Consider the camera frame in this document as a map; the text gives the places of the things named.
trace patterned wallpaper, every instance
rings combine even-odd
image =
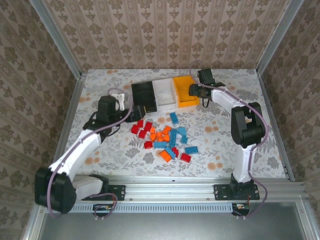
[[[263,73],[297,181],[320,223],[320,0],[305,0]]]
[[[289,0],[44,2],[86,71],[185,69],[194,60],[214,69],[254,69]]]
[[[0,239],[19,239],[75,79],[27,0],[0,0]]]

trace gray floor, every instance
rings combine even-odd
[[[41,240],[303,240],[294,203],[266,203],[246,220],[230,213],[115,213],[105,220],[46,216]]]

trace yellow bin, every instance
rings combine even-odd
[[[189,96],[189,86],[196,83],[191,76],[174,77],[173,83],[179,108],[199,104],[199,98],[197,96]]]

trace floral tablecloth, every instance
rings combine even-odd
[[[130,95],[131,84],[157,79],[167,79],[188,75],[187,69],[91,69],[85,79],[85,86],[74,116],[67,148],[79,136],[82,126],[98,107],[98,100],[106,95],[109,88],[117,87]],[[254,69],[214,69],[213,77],[223,82],[234,94],[248,102],[259,102],[262,114],[269,125],[269,138],[255,154],[253,175],[260,178],[285,178],[278,147],[270,126],[258,77]],[[166,125],[172,126],[169,113],[162,111],[147,113],[145,121],[153,123],[157,130]],[[199,153],[193,154],[190,163],[173,159],[166,163],[159,155],[160,149],[144,149],[146,140],[131,133],[133,123],[121,124],[120,130],[107,137],[78,170],[78,174],[96,173],[101,175],[127,176],[194,176],[194,177],[230,177],[237,156],[237,147],[233,142],[230,128],[231,118],[221,106],[211,102],[208,108],[190,106],[175,110],[179,124],[174,127],[186,127],[188,143],[180,143],[178,150],[198,146]]]

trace blue lego brick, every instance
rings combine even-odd
[[[186,147],[184,149],[184,152],[186,154],[197,154],[198,153],[198,147],[197,146],[189,146],[189,147]]]
[[[173,148],[176,146],[176,138],[177,138],[177,129],[171,129],[170,131],[170,141],[169,147]]]
[[[178,127],[177,128],[177,133],[180,134],[182,137],[186,137],[187,136],[187,131],[186,131],[186,128],[184,126]]]
[[[166,147],[164,150],[171,156],[172,159],[176,158],[176,154],[169,147]]]
[[[178,118],[175,112],[170,113],[170,118],[171,118],[171,122],[172,124],[178,124]]]
[[[167,147],[167,143],[165,141],[155,141],[153,147],[155,149],[164,149]]]
[[[187,138],[186,136],[183,136],[183,137],[181,138],[181,143],[182,143],[182,144],[187,144],[187,142],[188,142],[188,138]]]

